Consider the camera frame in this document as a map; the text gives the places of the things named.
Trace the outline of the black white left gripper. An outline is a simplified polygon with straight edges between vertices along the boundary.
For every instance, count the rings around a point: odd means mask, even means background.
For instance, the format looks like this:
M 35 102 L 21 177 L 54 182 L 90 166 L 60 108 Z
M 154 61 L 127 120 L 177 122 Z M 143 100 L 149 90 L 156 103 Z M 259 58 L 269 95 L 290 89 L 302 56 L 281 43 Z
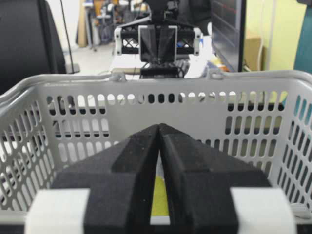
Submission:
M 135 55 L 143 62 L 126 74 L 139 78 L 183 78 L 180 57 L 200 54 L 201 30 L 171 17 L 143 17 L 114 31 L 116 55 Z

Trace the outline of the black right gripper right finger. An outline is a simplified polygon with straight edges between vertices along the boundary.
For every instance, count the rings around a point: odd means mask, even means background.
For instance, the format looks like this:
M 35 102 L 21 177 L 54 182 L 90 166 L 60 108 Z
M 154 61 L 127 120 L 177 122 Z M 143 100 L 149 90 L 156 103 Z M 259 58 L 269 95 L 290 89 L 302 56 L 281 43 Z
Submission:
M 261 169 L 165 123 L 159 125 L 171 226 L 183 234 L 236 234 L 231 187 L 270 187 Z

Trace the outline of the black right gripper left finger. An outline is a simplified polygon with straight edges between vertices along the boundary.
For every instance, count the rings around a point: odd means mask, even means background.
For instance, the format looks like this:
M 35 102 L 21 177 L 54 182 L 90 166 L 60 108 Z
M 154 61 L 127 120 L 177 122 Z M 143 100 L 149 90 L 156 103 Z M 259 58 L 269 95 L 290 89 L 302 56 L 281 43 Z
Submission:
M 90 190 L 86 234 L 143 234 L 150 228 L 159 126 L 58 171 L 52 189 Z

